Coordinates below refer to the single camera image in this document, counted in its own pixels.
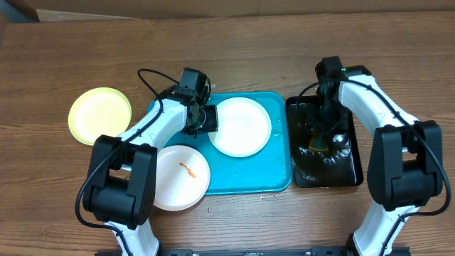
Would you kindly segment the green yellow sponge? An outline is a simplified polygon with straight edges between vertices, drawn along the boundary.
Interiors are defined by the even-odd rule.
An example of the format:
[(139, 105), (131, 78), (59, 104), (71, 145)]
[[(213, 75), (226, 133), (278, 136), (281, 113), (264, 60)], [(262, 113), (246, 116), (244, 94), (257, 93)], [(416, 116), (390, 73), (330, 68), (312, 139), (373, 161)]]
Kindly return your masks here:
[(324, 140), (322, 133), (319, 133), (316, 130), (312, 132), (311, 138), (309, 140), (308, 149), (318, 152), (328, 151), (328, 145)]

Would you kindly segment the white plate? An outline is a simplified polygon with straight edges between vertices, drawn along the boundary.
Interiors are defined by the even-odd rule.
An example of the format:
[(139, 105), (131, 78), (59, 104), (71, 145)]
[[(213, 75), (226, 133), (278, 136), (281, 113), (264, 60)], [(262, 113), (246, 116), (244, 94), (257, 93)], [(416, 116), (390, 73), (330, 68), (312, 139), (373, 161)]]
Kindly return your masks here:
[(221, 153), (242, 158), (261, 151), (271, 136), (272, 121), (266, 109), (246, 97), (231, 97), (216, 106), (218, 130), (208, 134)]

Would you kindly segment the pink plate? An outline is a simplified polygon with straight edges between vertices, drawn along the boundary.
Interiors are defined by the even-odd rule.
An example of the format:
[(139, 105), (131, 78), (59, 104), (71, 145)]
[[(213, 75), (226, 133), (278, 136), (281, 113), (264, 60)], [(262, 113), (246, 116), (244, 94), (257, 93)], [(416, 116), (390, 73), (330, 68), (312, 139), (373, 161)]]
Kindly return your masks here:
[(168, 146), (158, 154), (154, 205), (180, 211), (204, 197), (210, 184), (210, 167), (197, 150), (183, 145)]

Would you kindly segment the yellow plate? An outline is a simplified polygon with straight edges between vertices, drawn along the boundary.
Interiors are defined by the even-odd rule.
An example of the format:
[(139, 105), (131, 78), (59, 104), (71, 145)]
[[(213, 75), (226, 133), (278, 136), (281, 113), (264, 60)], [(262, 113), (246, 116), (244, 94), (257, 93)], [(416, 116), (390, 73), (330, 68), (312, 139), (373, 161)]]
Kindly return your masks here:
[(68, 114), (71, 134), (92, 146), (100, 135), (116, 137), (125, 132), (132, 118), (127, 97), (110, 87), (97, 87), (74, 101)]

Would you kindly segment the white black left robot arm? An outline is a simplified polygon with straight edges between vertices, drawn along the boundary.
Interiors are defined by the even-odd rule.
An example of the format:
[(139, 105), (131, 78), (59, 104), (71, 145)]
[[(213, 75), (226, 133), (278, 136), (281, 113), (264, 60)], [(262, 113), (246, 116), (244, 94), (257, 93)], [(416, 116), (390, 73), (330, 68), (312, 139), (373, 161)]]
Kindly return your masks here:
[(160, 244), (149, 216), (156, 195), (158, 153), (176, 133), (196, 137), (218, 129), (215, 105), (209, 105), (210, 78), (192, 68), (155, 95), (154, 108), (131, 129), (94, 143), (87, 178), (75, 200), (80, 223), (111, 230), (117, 255), (158, 255)]

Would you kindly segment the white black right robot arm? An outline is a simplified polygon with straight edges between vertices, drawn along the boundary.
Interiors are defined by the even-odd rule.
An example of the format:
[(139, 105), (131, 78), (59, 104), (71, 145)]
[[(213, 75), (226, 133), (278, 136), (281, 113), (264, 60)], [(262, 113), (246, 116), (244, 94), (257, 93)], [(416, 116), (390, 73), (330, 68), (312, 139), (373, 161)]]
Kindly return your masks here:
[(443, 167), (442, 134), (434, 121), (420, 121), (395, 104), (363, 65), (345, 67), (337, 56), (315, 67), (317, 95), (309, 149), (326, 151), (327, 134), (343, 110), (354, 114), (373, 136), (367, 183), (373, 199), (351, 235), (347, 255), (391, 255), (392, 244), (414, 216), (435, 216), (451, 202)]

